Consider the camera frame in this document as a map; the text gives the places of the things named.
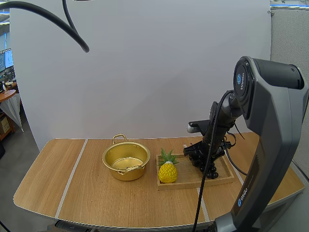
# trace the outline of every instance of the gray wall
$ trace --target gray wall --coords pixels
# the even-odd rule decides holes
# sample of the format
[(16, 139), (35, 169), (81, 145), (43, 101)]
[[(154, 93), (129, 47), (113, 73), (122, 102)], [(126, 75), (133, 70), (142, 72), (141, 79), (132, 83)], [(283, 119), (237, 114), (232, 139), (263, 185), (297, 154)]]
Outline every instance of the gray wall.
[[(271, 60), (297, 65), (309, 83), (309, 11), (274, 10), (271, 18)], [(309, 113), (305, 116), (301, 140), (294, 161), (309, 175)], [(292, 166), (306, 185), (271, 232), (309, 231), (309, 184)]]

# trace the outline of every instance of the yellow pineapple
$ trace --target yellow pineapple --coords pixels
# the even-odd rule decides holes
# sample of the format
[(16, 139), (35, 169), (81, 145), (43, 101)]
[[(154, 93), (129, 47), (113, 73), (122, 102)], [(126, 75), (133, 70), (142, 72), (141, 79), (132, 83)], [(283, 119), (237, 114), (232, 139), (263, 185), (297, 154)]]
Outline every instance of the yellow pineapple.
[(178, 163), (175, 159), (176, 156), (172, 155), (172, 150), (166, 154), (163, 148), (161, 149), (161, 156), (163, 161), (159, 163), (159, 180), (162, 183), (173, 183), (177, 179), (177, 169), (174, 164)]

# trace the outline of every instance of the computer monitor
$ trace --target computer monitor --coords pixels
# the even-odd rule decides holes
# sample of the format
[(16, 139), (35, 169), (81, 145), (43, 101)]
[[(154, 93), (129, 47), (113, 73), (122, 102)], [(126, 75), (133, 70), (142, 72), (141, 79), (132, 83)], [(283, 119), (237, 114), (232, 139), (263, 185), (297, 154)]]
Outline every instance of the computer monitor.
[(5, 52), (4, 57), (5, 57), (5, 68), (7, 69), (13, 66), (12, 50)]
[(4, 53), (0, 54), (0, 72), (5, 70), (5, 65), (4, 65)]

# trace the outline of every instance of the cardboard box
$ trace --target cardboard box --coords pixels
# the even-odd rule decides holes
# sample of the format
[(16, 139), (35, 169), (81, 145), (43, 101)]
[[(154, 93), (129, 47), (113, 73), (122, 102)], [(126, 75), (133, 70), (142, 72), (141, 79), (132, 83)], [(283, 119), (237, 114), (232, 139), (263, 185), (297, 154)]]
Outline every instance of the cardboard box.
[(5, 134), (10, 128), (9, 121), (6, 116), (0, 118), (0, 133)]

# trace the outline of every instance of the golden pot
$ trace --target golden pot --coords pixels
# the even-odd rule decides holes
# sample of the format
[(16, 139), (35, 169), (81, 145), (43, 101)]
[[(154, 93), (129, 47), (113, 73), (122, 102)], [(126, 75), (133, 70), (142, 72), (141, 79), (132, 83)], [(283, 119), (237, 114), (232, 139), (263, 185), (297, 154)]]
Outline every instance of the golden pot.
[[(115, 138), (122, 136), (125, 142), (115, 143)], [(128, 142), (124, 134), (117, 134), (112, 138), (112, 145), (102, 156), (103, 163), (118, 180), (136, 180), (140, 178), (150, 159), (150, 151), (143, 144)]]

